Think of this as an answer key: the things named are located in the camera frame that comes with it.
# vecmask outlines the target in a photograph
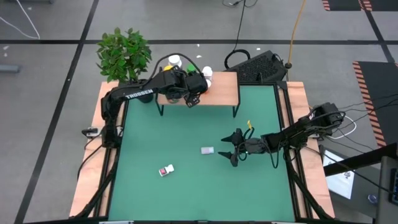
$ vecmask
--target keyboard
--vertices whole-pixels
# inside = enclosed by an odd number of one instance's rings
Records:
[[[239,81],[244,82],[273,82],[281,81],[287,69],[278,57],[274,56],[270,50],[255,56],[245,62],[235,65],[225,72],[236,72]]]

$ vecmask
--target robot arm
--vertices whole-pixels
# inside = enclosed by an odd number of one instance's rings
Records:
[[[232,166],[236,167],[240,154],[273,153],[283,147],[301,149],[307,144],[308,137],[313,134],[318,134],[321,137],[330,136],[332,129],[337,128],[343,119],[344,112],[338,111],[335,104],[325,103],[314,107],[308,115],[298,119],[296,123],[279,133],[263,134],[260,138],[251,138],[254,128],[249,127],[244,135],[238,128],[231,136],[221,140],[231,142],[234,145],[234,153],[219,152],[219,154],[228,158]]]
[[[101,115],[105,127],[101,131],[103,147],[119,147],[121,137],[116,129],[116,119],[124,101],[140,96],[160,93],[167,99],[184,98],[188,107],[200,102],[200,95],[207,91],[207,82],[202,73],[190,72],[174,66],[159,72],[145,83],[113,88],[101,99]]]

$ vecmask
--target small box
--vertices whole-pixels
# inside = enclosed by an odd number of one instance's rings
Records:
[[[164,177],[164,176],[168,175],[169,173],[171,173],[173,171],[174,171],[174,167],[173,167],[172,164],[170,164],[170,165],[168,165],[166,167],[161,168],[159,170],[159,174],[160,174],[161,177]]]
[[[203,155],[214,153],[214,147],[202,147],[200,150]]]

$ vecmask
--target wooden table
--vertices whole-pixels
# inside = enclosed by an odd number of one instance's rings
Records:
[[[94,113],[92,126],[102,127],[104,125],[104,121],[102,120],[101,117],[100,99],[110,89],[112,89],[115,86],[117,86],[116,82],[102,83],[101,89],[99,91],[99,96],[96,105],[96,110]],[[293,118],[294,121],[296,122],[300,117],[305,116],[309,113],[308,101],[304,90],[304,84],[302,82],[288,82],[287,87],[288,87]],[[288,126],[289,122],[288,122],[287,110],[285,107],[285,101],[282,90],[279,90],[279,96],[282,105],[282,114],[284,117],[284,122],[285,125]],[[88,149],[85,151],[84,158],[86,158],[89,154],[91,154],[93,149],[96,149],[100,144],[101,144],[101,139],[100,138],[95,139],[93,143],[90,144],[88,146]],[[317,140],[309,139],[308,147],[318,150]],[[111,160],[114,157],[114,153],[115,152],[113,151],[112,152],[113,156],[111,155],[110,158]],[[334,217],[335,214],[331,204],[330,194],[327,187],[325,173],[323,171],[323,165],[320,156],[310,150],[305,150],[305,148],[302,149],[300,153],[302,157],[302,164],[305,173],[305,180],[307,182],[307,188],[314,196],[314,198],[317,200],[317,202],[320,204],[320,206],[322,206],[322,208],[327,212],[327,214]],[[92,195],[98,189],[98,183],[100,182],[101,170],[104,162],[104,155],[105,155],[105,149],[102,148],[82,168],[72,203],[72,208],[70,210],[70,216],[79,213],[83,209],[83,207],[87,204],[87,202],[91,199]],[[298,189],[298,187],[296,187],[296,189],[297,189],[300,215],[302,218],[306,218],[303,195],[301,191]],[[108,195],[109,195],[109,188],[103,194],[101,210],[99,211],[99,215],[101,216],[106,214],[106,207],[108,205]]]

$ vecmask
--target orange and black warning tape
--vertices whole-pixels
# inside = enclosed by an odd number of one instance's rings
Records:
[[[371,5],[371,2],[370,2],[369,0],[363,0],[364,6],[362,6],[361,0],[359,0],[359,4],[361,5],[361,8],[362,8],[362,9],[365,8],[365,9],[368,10],[368,11],[372,11],[372,5]]]
[[[326,11],[330,11],[330,5],[328,0],[322,0],[323,7],[325,8]]]
[[[371,96],[369,95],[368,87],[366,86],[365,79],[362,74],[361,66],[358,62],[353,62],[353,67],[356,75],[356,80],[358,81],[359,89],[361,90],[364,105],[368,111],[369,120],[371,122],[374,137],[376,138],[377,145],[379,147],[386,146],[384,141],[383,132],[380,129],[379,120],[377,119],[376,112],[373,110],[373,103]]]
[[[326,11],[330,11],[329,0],[322,0],[323,7]],[[358,0],[359,6],[361,6],[361,10],[372,11],[372,4],[369,0]]]

